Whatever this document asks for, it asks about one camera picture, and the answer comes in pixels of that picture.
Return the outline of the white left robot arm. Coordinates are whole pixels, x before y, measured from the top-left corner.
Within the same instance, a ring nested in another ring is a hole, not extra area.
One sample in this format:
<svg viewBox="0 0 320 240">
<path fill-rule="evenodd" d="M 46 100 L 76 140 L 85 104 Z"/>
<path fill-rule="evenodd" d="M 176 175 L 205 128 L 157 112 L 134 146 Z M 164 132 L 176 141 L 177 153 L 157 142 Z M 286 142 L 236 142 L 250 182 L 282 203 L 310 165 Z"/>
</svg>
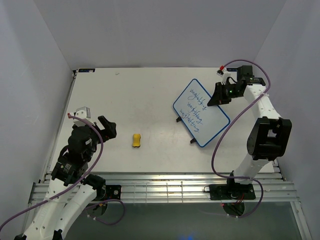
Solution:
<svg viewBox="0 0 320 240">
<path fill-rule="evenodd" d="M 17 240 L 63 240 L 90 202 L 105 199 L 106 181 L 91 174 L 88 163 L 94 153 L 102 155 L 106 141 L 116 138 L 117 125 L 103 115 L 98 117 L 103 128 L 80 112 L 71 113 L 68 118 L 73 120 L 73 127 L 67 145 L 59 153 L 34 219 L 15 236 Z"/>
</svg>

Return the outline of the blue framed small whiteboard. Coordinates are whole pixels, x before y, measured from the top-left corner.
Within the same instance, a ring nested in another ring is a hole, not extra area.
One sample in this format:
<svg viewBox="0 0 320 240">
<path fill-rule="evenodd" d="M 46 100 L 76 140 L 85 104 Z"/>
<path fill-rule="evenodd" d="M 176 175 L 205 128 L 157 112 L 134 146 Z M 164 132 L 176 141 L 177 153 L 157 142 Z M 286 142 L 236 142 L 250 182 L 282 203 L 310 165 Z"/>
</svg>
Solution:
<svg viewBox="0 0 320 240">
<path fill-rule="evenodd" d="M 220 106 L 207 106 L 211 97 L 203 85 L 194 78 L 172 105 L 201 148 L 208 145 L 231 123 Z"/>
</svg>

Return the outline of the yellow whiteboard eraser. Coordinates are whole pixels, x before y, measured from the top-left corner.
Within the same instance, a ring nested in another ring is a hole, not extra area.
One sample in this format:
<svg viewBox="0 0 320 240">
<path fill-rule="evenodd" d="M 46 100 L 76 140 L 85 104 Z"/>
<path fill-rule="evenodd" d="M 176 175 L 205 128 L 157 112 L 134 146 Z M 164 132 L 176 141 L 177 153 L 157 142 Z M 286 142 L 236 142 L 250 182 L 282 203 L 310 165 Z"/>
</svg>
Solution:
<svg viewBox="0 0 320 240">
<path fill-rule="evenodd" d="M 141 146 L 141 135 L 139 133 L 135 133 L 132 136 L 132 147 L 139 148 Z"/>
</svg>

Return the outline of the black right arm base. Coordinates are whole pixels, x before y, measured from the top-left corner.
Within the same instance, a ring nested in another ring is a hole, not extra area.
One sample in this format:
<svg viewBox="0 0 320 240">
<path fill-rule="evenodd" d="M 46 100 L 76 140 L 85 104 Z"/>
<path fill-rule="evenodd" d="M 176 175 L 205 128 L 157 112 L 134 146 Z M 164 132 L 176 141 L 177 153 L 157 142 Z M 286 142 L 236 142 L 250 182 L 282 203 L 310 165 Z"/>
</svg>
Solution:
<svg viewBox="0 0 320 240">
<path fill-rule="evenodd" d="M 209 194 L 210 200 L 255 200 L 256 195 L 252 184 L 210 184 L 203 191 Z"/>
</svg>

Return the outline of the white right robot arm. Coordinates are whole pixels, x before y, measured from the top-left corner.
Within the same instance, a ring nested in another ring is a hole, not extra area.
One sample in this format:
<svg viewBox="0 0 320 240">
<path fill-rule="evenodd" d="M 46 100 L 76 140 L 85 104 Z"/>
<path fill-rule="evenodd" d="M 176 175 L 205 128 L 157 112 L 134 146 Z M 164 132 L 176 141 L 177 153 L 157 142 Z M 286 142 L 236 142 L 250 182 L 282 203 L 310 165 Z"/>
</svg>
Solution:
<svg viewBox="0 0 320 240">
<path fill-rule="evenodd" d="M 246 111 L 252 110 L 255 123 L 246 142 L 247 154 L 240 165 L 226 176 L 224 189 L 226 194 L 237 199 L 248 191 L 259 171 L 269 162 L 284 155 L 292 130 L 292 122 L 282 118 L 276 111 L 268 95 L 271 87 L 270 78 L 255 77 L 251 65 L 236 69 L 236 80 L 221 66 L 217 74 L 222 81 L 215 84 L 214 93 L 207 106 L 226 105 L 232 99 L 245 98 L 248 106 L 235 119 L 238 120 Z"/>
</svg>

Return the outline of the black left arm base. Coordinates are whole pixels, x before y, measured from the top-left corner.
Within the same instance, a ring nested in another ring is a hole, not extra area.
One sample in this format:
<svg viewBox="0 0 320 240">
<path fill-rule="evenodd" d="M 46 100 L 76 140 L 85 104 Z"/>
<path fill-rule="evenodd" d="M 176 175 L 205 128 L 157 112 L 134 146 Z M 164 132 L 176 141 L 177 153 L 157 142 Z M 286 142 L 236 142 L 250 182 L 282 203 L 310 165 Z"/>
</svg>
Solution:
<svg viewBox="0 0 320 240">
<path fill-rule="evenodd" d="M 110 199 L 121 199 L 122 186 L 121 185 L 104 185 L 97 190 L 95 201 L 104 201 Z"/>
</svg>

